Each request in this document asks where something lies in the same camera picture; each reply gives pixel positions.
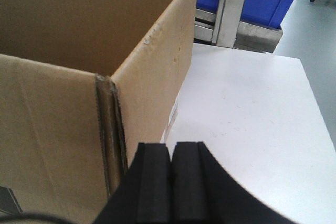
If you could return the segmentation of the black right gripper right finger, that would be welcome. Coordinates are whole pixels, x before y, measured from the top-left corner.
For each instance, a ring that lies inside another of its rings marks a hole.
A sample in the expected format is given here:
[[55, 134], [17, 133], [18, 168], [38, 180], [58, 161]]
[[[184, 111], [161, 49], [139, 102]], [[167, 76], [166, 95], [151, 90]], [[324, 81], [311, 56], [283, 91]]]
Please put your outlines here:
[[172, 172], [174, 223], [291, 223], [235, 181], [203, 142], [178, 142]]

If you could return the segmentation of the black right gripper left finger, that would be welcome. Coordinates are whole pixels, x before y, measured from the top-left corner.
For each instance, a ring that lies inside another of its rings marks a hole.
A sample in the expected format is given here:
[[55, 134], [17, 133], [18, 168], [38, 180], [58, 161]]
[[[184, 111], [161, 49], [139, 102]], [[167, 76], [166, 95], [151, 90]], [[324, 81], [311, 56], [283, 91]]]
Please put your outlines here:
[[165, 144], [139, 143], [131, 166], [95, 223], [170, 223], [171, 163]]

